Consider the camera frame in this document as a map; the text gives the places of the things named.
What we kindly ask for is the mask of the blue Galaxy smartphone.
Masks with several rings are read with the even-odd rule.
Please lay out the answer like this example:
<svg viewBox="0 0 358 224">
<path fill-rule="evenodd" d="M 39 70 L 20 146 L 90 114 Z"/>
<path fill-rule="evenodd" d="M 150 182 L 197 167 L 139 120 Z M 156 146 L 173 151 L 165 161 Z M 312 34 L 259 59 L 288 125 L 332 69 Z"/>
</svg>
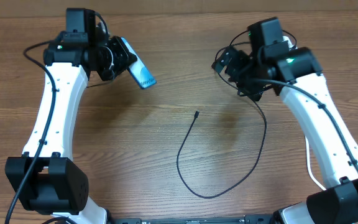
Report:
<svg viewBox="0 0 358 224">
<path fill-rule="evenodd" d="M 123 43 L 128 48 L 131 54 L 134 54 L 136 57 L 136 61 L 129 65 L 128 71 L 137 82 L 141 89 L 149 88 L 157 83 L 153 75 L 149 72 L 148 68 L 144 65 L 143 61 L 141 61 L 140 57 L 136 54 L 134 49 L 128 43 L 125 38 L 121 38 Z"/>
</svg>

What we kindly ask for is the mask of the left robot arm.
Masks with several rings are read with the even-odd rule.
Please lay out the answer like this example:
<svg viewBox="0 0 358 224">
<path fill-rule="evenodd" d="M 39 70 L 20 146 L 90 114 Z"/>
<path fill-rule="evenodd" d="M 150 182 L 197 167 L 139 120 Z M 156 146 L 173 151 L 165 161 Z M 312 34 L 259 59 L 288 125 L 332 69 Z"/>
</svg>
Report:
<svg viewBox="0 0 358 224">
<path fill-rule="evenodd" d="M 129 72 L 143 89 L 155 78 L 128 41 L 110 36 L 91 9 L 67 9 L 65 30 L 42 46 L 45 85 L 37 119 L 22 154 L 5 165 L 12 201 L 54 223 L 112 223 L 110 212 L 91 199 L 88 178 L 73 161 L 78 107 L 91 72 L 103 83 Z"/>
</svg>

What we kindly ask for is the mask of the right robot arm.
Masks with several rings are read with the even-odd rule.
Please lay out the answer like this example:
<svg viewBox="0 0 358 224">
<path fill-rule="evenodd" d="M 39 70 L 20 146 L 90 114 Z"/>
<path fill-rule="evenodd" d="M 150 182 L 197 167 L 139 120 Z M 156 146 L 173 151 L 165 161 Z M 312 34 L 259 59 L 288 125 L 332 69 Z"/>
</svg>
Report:
<svg viewBox="0 0 358 224">
<path fill-rule="evenodd" d="M 297 119 L 318 161 L 322 189 L 304 202 L 281 208 L 270 223 L 358 222 L 358 145 L 328 90 L 323 69 L 307 47 L 272 17 L 250 25 L 251 53 L 233 40 L 219 50 L 212 64 L 238 94 L 253 101 L 273 90 Z"/>
</svg>

